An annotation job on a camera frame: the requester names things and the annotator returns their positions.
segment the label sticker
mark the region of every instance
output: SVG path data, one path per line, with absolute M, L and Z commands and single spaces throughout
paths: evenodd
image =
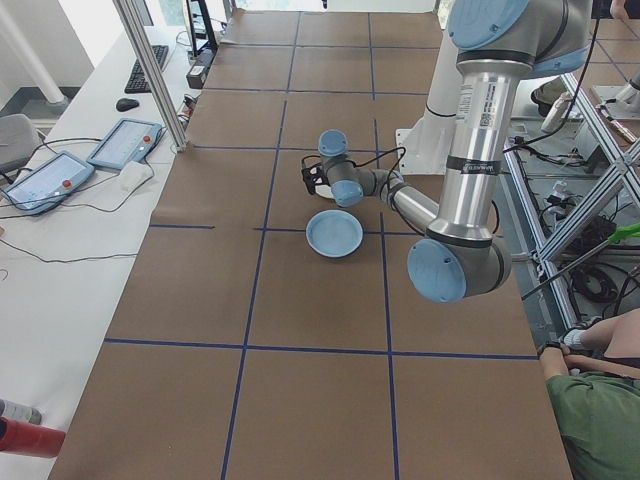
M 504 82 L 478 81 L 460 89 L 456 122 L 470 128 L 497 130 L 509 86 Z
M 473 85 L 465 84 L 460 87 L 460 101 L 458 102 L 458 112 L 456 122 L 467 122 L 467 117 L 471 112 L 471 96 L 473 95 Z

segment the light blue bowl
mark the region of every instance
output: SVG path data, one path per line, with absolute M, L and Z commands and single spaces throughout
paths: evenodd
M 362 243 L 362 225 L 343 210 L 325 210 L 309 220 L 307 241 L 320 255 L 345 257 Z

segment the aluminum pole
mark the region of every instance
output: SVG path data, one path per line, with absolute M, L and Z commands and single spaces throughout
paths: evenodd
M 142 19 L 136 8 L 135 1 L 113 0 L 113 4 L 120 15 L 122 25 L 131 41 L 136 57 L 138 57 L 142 65 L 142 70 L 151 88 L 153 99 L 158 106 L 158 110 L 160 110 L 160 115 L 162 115 L 165 126 L 171 134 L 171 138 L 173 138 L 176 150 L 182 152 L 187 146 L 187 138 L 182 125 L 180 125 L 178 121 L 169 90 L 162 78 L 160 66 L 149 44 L 149 39 L 144 30 L 144 25 L 142 24 Z

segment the table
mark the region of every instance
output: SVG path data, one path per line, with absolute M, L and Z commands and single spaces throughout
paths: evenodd
M 425 301 L 375 199 L 348 258 L 305 240 L 335 206 L 300 158 L 328 128 L 358 163 L 394 146 L 441 38 L 433 15 L 237 13 L 51 480 L 571 478 L 513 278 Z
M 164 78 L 176 109 L 189 89 L 187 49 L 176 43 L 180 29 L 149 28 L 151 43 L 170 45 Z M 122 117 L 162 123 L 150 93 L 125 95 L 124 85 L 135 56 L 122 35 L 88 78 L 47 140 L 69 137 L 102 138 Z M 137 98 L 140 106 L 126 113 L 115 110 L 118 98 Z M 95 144 L 55 145 L 81 158 Z M 34 167 L 50 158 L 41 149 L 31 160 Z M 89 255 L 137 253 L 173 162 L 169 135 L 148 157 L 155 177 L 115 213 L 88 208 L 57 208 L 38 218 L 0 220 L 3 240 L 45 258 L 69 259 Z M 87 185 L 112 173 L 99 171 Z M 68 203 L 116 206 L 127 193 L 118 180 L 72 196 Z M 15 214 L 13 207 L 0 208 Z M 67 430 L 93 366 L 104 333 L 122 293 L 133 258 L 44 264 L 0 245 L 0 268 L 8 271 L 0 282 L 3 347 L 0 349 L 2 397 L 37 407 L 43 425 Z M 46 478 L 54 460 L 0 455 L 0 477 L 37 480 Z

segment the green shirt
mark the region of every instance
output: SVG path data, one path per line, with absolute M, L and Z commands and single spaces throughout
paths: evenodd
M 602 373 L 547 380 L 576 480 L 640 479 L 640 389 Z

